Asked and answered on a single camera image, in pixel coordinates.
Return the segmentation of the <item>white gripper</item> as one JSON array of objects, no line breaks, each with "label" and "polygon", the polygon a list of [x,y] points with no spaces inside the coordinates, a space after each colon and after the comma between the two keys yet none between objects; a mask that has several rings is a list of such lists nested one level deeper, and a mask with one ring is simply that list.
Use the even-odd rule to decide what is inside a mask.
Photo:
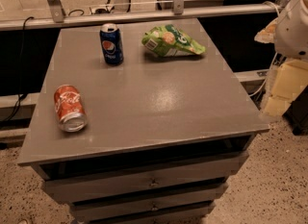
[{"label": "white gripper", "polygon": [[269,72],[266,87],[263,113],[282,116],[308,86],[308,0],[291,0],[254,40],[274,43],[278,54],[293,58]]}]

